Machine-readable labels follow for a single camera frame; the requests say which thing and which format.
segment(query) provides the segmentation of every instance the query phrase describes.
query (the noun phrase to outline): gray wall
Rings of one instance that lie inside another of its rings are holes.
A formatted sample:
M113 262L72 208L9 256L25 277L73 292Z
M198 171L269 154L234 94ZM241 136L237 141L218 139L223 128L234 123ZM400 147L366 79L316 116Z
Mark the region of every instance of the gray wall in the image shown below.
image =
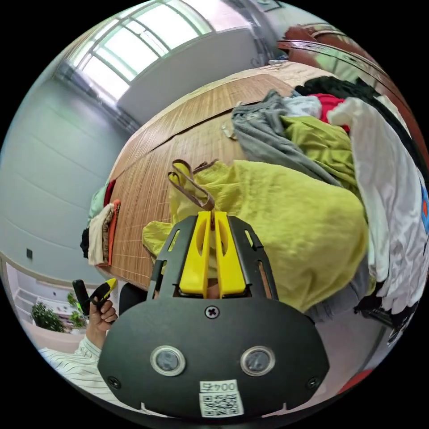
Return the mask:
M104 281L79 244L91 196L104 185L128 138L64 84L48 80L34 89L1 153L0 251L54 279Z
M248 1L253 3L268 19L271 28L276 33L277 39L282 39L285 31L293 25L326 22L324 19L291 4L281 3L281 8L264 12L264 9L267 9L267 7L260 5L257 0Z
M253 58L257 51L248 28L203 36L146 69L118 104L144 124L197 88L252 68Z

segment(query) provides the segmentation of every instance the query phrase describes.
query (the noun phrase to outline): window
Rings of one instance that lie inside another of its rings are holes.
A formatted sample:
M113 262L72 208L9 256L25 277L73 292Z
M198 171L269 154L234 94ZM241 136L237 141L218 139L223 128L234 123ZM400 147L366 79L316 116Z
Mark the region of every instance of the window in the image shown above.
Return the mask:
M159 58L144 42L123 27L103 43L103 46L135 71L133 78Z
M217 32L249 26L249 23L243 16L222 0L182 1L207 19Z
M71 62L94 82L102 96L115 102L132 80L156 60L213 31L200 11L190 4L212 1L152 0L138 4L118 13L98 29L72 56Z
M98 86L119 100L129 88L129 84L121 79L110 67L95 57L91 57L83 71Z
M164 4L144 11L136 19L154 32L170 49L198 37L196 30L187 21Z

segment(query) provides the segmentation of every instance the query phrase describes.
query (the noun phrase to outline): yellow-green cloth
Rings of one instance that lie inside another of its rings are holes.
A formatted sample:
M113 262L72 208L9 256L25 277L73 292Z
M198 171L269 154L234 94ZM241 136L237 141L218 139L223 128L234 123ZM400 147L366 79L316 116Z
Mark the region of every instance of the yellow-green cloth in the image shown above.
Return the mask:
M362 201L352 157L350 137L340 126L313 116L281 116L285 137Z
M367 252L363 206L344 188L283 166L249 161L232 166L217 161L193 179L211 194L216 210L252 226L268 255L279 299L299 311L345 287ZM181 184L196 195L183 177ZM172 226L200 210L173 186L170 209L172 223L155 221L143 229L143 244L155 255ZM216 278L213 239L210 245L209 277Z

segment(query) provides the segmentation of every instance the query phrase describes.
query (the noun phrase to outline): brown strap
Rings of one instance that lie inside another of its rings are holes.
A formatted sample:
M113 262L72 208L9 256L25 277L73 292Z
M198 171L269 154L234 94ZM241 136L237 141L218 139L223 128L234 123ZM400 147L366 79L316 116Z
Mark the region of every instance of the brown strap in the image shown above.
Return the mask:
M185 173L183 173L183 171L181 171L180 169L178 169L175 164L182 164L184 165L187 170L189 171L189 176L187 176ZM203 163L201 164L198 168L198 171L201 171L205 168L207 168L207 166L213 165L213 163L207 164L207 163ZM174 160L172 162L172 168L174 171L170 171L168 173L168 180L170 181L170 183L182 194L184 194L190 201L192 201L194 204L196 204L198 207L200 207L202 210L204 211L212 211L215 208L215 202L213 197L205 190L203 189L201 186L197 185L197 183L195 183L195 180L193 179L193 172L191 169L191 166L184 160ZM175 176L179 179L179 183L180 183L180 176L184 177L189 183L191 183L191 185L195 188L197 188L199 191L201 191L205 196L206 196L206 201L202 201L200 199L198 199L196 196L192 195L188 190L186 190L184 188L184 186L178 185L177 183L175 183L172 179L171 176Z

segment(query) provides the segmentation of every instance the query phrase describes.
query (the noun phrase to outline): striped shirt sleeve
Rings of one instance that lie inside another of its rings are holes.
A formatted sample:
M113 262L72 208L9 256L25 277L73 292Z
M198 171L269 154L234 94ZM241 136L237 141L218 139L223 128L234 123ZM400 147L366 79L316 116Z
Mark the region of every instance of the striped shirt sleeve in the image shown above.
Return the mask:
M50 349L41 349L40 354L61 376L111 404L144 414L155 414L148 410L136 410L120 402L104 382L97 364L101 350L87 337L80 343L74 353L62 353Z

